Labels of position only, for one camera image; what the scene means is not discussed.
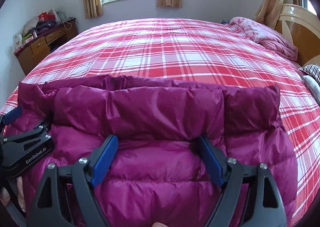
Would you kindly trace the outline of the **person's left hand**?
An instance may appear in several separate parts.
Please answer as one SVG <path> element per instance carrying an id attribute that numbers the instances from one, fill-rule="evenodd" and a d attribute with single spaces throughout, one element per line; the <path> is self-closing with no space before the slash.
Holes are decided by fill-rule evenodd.
<path id="1" fill-rule="evenodd" d="M 13 181 L 1 177 L 1 203 L 7 206 L 10 202 L 12 202 L 21 213 L 26 213 L 22 177 L 18 177 L 15 184 L 13 184 Z"/>

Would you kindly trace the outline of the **person's right hand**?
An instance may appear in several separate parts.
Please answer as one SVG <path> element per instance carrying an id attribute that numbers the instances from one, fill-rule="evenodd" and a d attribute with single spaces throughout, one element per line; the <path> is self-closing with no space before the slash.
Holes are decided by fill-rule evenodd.
<path id="1" fill-rule="evenodd" d="M 168 227 L 168 226 L 160 222 L 155 222 L 153 223 L 152 227 Z"/>

